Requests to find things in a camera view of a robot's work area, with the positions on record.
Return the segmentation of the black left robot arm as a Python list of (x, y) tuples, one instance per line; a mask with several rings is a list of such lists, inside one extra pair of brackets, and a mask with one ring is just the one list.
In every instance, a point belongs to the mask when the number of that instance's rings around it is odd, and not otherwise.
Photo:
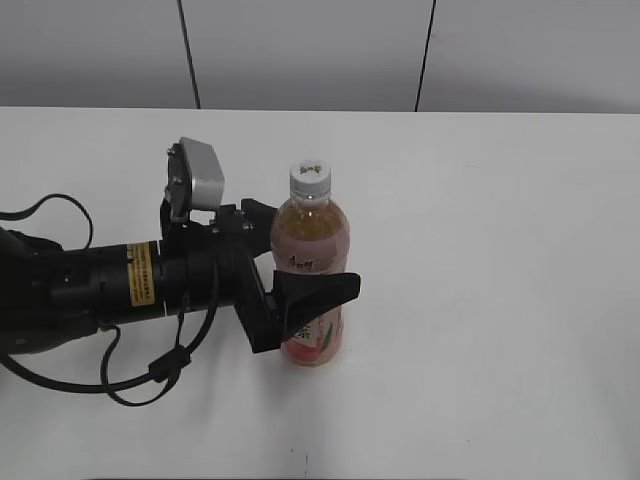
[(161, 207), (162, 237), (65, 251), (56, 243), (3, 231), (1, 350), (39, 353), (119, 325), (211, 304), (233, 306), (251, 349), (279, 349), (303, 326), (358, 297), (356, 273), (277, 270), (266, 291), (255, 258), (270, 249), (276, 210), (253, 199), (225, 205), (208, 225), (173, 223)]

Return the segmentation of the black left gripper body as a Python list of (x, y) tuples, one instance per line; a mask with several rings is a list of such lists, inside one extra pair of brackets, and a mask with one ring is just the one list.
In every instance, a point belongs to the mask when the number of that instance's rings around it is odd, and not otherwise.
[(216, 311), (233, 306), (254, 353), (277, 350), (281, 323), (246, 245), (241, 204), (224, 205), (212, 223), (174, 223), (169, 204), (160, 207), (159, 262), (166, 310), (204, 310), (205, 320), (186, 351), (193, 353), (209, 333)]

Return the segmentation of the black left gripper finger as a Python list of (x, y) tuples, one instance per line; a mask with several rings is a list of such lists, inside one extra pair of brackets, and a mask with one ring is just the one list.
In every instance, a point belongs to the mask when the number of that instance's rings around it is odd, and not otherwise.
[(254, 258), (271, 251), (271, 230), (277, 209), (255, 199), (241, 200), (246, 245)]
[(277, 270), (272, 296), (282, 325), (282, 341), (321, 315), (355, 300), (361, 289), (356, 273), (302, 275)]

